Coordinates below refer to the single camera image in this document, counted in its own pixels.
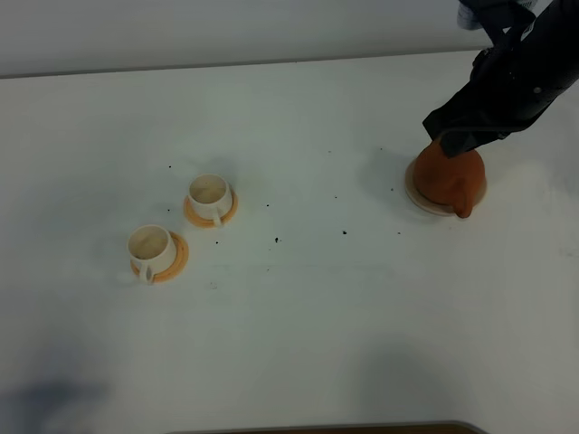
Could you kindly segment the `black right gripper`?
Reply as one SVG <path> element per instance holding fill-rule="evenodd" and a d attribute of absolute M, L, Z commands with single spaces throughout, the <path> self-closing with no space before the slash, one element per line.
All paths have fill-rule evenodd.
<path fill-rule="evenodd" d="M 578 81 L 578 3 L 534 15 L 519 1 L 469 1 L 493 46 L 468 82 L 422 122 L 448 158 L 529 128 Z"/>

